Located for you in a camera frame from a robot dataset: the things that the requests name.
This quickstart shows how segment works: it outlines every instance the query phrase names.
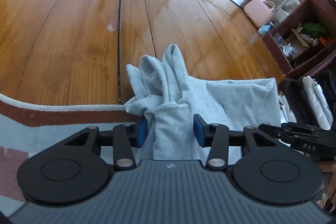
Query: pink rug patch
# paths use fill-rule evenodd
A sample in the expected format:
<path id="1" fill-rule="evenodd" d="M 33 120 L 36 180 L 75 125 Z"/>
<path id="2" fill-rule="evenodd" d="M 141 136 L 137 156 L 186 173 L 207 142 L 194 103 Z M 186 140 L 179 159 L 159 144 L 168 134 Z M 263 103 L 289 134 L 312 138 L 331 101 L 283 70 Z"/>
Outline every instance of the pink rug patch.
<path id="1" fill-rule="evenodd" d="M 16 181 L 16 172 L 27 159 L 27 152 L 0 146 L 0 195 L 25 201 Z"/>

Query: pink case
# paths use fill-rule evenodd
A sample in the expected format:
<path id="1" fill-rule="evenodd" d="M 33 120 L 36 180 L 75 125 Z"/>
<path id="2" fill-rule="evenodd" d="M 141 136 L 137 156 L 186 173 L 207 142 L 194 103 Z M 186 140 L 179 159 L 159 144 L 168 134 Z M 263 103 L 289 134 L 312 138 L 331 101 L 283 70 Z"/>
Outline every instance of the pink case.
<path id="1" fill-rule="evenodd" d="M 268 25 L 275 15 L 276 6 L 271 1 L 251 0 L 244 7 L 244 13 L 251 19 L 259 29 L 262 25 Z"/>

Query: wooden floor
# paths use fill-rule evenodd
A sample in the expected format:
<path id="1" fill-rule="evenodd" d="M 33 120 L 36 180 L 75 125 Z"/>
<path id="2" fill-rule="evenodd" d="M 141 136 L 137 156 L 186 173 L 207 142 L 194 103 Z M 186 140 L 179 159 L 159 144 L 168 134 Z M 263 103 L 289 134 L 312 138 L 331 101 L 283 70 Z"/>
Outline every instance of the wooden floor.
<path id="1" fill-rule="evenodd" d="M 125 66 L 179 46 L 190 75 L 282 78 L 229 0 L 0 0 L 0 93 L 45 105 L 118 104 Z"/>

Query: black circular housing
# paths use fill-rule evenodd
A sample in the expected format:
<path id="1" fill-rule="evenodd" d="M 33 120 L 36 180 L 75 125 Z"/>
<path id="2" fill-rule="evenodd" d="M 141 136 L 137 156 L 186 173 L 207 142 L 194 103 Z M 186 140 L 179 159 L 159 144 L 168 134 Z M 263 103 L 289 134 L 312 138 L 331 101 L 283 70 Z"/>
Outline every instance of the black circular housing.
<path id="1" fill-rule="evenodd" d="M 280 146 L 259 147 L 242 157 L 233 168 L 232 178 L 253 198 L 281 205 L 314 198 L 323 183 L 316 163 Z"/>
<path id="2" fill-rule="evenodd" d="M 51 147 L 25 161 L 17 171 L 24 197 L 45 205 L 87 199 L 108 182 L 108 165 L 81 146 Z"/>

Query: folded gray clothing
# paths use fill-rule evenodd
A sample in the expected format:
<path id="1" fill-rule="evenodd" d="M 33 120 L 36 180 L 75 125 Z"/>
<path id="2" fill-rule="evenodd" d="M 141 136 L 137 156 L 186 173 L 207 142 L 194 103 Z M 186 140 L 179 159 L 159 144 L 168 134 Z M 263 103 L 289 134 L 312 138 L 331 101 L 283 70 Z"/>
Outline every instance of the folded gray clothing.
<path id="1" fill-rule="evenodd" d="M 188 76 L 177 45 L 170 45 L 162 62 L 143 56 L 139 68 L 127 65 L 135 96 L 125 103 L 128 113 L 148 122 L 145 144 L 136 161 L 206 161 L 210 148 L 201 148 L 193 132 L 193 115 L 207 122 L 225 124 L 231 130 L 261 123 L 280 126 L 277 85 L 274 78 L 207 81 Z M 240 158 L 240 149 L 230 147 L 229 164 Z"/>

